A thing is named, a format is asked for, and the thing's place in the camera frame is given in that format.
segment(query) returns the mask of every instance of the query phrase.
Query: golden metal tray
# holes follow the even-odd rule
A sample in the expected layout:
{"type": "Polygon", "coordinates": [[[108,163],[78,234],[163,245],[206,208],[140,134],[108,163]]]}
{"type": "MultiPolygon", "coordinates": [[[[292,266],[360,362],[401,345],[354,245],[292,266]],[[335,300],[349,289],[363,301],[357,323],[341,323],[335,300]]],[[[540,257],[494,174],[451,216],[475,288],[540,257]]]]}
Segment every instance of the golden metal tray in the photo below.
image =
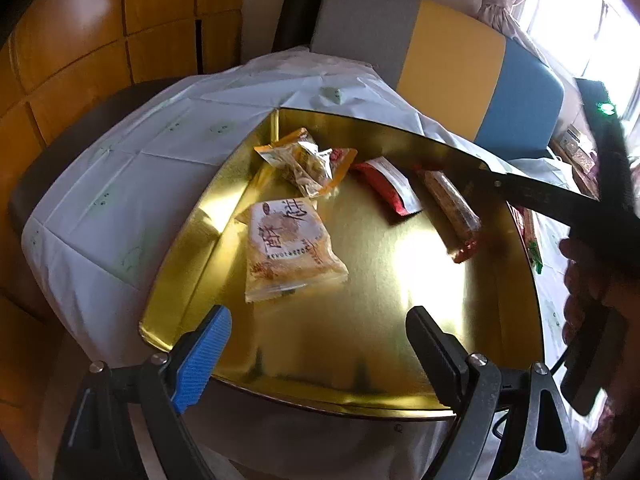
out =
{"type": "Polygon", "coordinates": [[[142,337],[168,351],[214,304],[232,313],[232,335],[214,377],[295,406],[351,416],[443,418],[404,333],[414,305],[427,308],[469,352],[527,368],[543,357],[540,310],[527,257],[506,203],[465,173],[480,161],[382,124],[318,112],[274,111],[213,178],[167,253],[140,322],[142,337]],[[235,216],[260,200],[299,196],[254,152],[305,126],[321,148],[358,150],[357,162],[386,156],[409,176],[424,211],[398,220],[352,174],[318,213],[346,283],[255,304],[244,302],[247,227],[235,216]],[[455,234],[417,180],[416,163],[438,164],[465,189],[482,220],[478,254],[447,255],[455,234]]]}

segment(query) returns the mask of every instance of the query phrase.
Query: white tablecloth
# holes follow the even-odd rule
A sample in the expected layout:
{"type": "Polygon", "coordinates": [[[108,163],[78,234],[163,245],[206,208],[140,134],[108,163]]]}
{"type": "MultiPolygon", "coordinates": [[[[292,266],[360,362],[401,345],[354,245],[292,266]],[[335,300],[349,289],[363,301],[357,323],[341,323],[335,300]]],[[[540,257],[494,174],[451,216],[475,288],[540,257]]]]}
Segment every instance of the white tablecloth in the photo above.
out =
{"type": "MultiPolygon", "coordinates": [[[[44,295],[93,360],[137,364],[150,352],[138,321],[158,267],[220,165],[274,108],[377,121],[431,137],[485,160],[575,189],[562,162],[508,164],[425,117],[361,63],[305,49],[264,56],[165,89],[88,148],[57,179],[29,218],[22,248],[44,295]]],[[[545,267],[536,276],[545,359],[564,349],[566,291],[558,241],[567,228],[536,216],[545,267]]],[[[570,413],[579,440],[596,416],[570,413]]],[[[186,420],[199,443],[283,478],[417,479],[445,423],[351,420],[275,404],[210,381],[186,420]]],[[[478,469],[497,449],[490,437],[478,469]]]]}

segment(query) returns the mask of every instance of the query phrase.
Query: candy bar wrapper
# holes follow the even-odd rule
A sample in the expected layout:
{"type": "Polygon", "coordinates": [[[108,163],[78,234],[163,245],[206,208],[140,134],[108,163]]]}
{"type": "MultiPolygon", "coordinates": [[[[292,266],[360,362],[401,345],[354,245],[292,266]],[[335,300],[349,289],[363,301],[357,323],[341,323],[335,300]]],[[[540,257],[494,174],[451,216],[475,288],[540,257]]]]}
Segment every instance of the candy bar wrapper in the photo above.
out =
{"type": "Polygon", "coordinates": [[[418,168],[416,171],[444,211],[462,243],[461,247],[452,254],[453,261],[460,264],[468,260],[478,249],[478,235],[482,227],[478,215],[473,212],[444,173],[423,170],[422,168],[418,168]]]}
{"type": "Polygon", "coordinates": [[[251,207],[245,301],[347,279],[331,238],[308,198],[258,202],[251,207]]]}
{"type": "Polygon", "coordinates": [[[536,237],[533,214],[530,209],[524,207],[514,207],[512,205],[509,207],[518,231],[520,232],[524,247],[527,250],[529,264],[538,274],[542,274],[542,254],[540,253],[540,246],[538,245],[538,238],[536,237]]]}
{"type": "Polygon", "coordinates": [[[357,150],[330,148],[321,152],[306,128],[254,150],[310,198],[330,192],[344,178],[357,150]]]}
{"type": "Polygon", "coordinates": [[[385,157],[379,156],[353,167],[400,216],[422,211],[422,204],[407,178],[385,157]]]}

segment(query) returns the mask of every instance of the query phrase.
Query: red packaging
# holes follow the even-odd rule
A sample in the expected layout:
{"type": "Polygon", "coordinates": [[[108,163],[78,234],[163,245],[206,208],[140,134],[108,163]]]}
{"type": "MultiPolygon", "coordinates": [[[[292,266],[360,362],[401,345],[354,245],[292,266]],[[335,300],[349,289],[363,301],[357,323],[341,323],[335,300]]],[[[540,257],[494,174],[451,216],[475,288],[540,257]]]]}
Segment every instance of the red packaging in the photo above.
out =
{"type": "Polygon", "coordinates": [[[407,178],[383,156],[355,164],[352,168],[359,171],[369,185],[400,216],[422,210],[422,205],[407,178]]]}

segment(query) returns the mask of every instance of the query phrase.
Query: window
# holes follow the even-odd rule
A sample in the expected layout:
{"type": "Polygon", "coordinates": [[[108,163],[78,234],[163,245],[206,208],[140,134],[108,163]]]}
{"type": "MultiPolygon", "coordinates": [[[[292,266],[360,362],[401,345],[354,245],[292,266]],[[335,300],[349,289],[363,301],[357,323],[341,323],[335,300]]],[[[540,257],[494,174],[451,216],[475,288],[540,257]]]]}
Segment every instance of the window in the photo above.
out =
{"type": "Polygon", "coordinates": [[[602,81],[623,123],[635,120],[640,25],[621,0],[525,0],[520,7],[520,27],[539,46],[573,76],[602,81]]]}

